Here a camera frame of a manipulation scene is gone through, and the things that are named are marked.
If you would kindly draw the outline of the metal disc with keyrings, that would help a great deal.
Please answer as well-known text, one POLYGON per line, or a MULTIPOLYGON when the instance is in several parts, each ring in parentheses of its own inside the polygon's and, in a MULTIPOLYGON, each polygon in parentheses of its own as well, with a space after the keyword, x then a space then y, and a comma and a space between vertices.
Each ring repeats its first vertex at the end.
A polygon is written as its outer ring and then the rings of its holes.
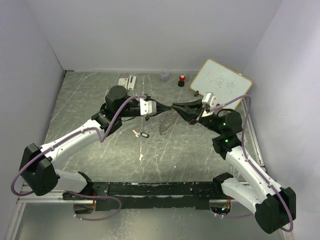
POLYGON ((176 124, 178 116, 179 115, 175 110, 172 109, 168 111, 164 118, 159 122, 159 134, 165 135, 167 132, 169 132, 176 124))

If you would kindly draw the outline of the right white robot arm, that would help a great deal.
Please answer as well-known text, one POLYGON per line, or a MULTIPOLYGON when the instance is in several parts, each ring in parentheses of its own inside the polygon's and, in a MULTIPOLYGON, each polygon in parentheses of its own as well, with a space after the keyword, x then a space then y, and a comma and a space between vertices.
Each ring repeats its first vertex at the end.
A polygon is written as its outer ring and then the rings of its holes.
POLYGON ((175 110, 190 125, 201 124, 218 134, 212 139, 214 151, 230 163, 248 185, 243 185, 229 173, 216 177, 212 193, 218 199, 228 196, 246 207, 266 233, 276 230, 291 232, 296 218, 296 193, 283 188, 253 160, 245 148, 247 120, 233 109, 218 105, 213 109, 202 100, 173 103, 175 110))

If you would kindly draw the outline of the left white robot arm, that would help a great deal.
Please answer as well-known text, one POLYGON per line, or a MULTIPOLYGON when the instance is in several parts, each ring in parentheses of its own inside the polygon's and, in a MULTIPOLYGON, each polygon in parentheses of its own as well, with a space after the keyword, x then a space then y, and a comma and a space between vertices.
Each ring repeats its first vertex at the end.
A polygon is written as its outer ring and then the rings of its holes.
POLYGON ((36 196, 60 190, 75 192, 83 200, 89 199, 94 192, 90 178, 82 172, 59 170, 57 163, 94 142, 102 143, 122 126, 123 118, 148 119, 170 109, 148 95, 129 96, 123 86, 113 86, 100 110, 80 127, 42 146, 28 145, 18 174, 36 196))

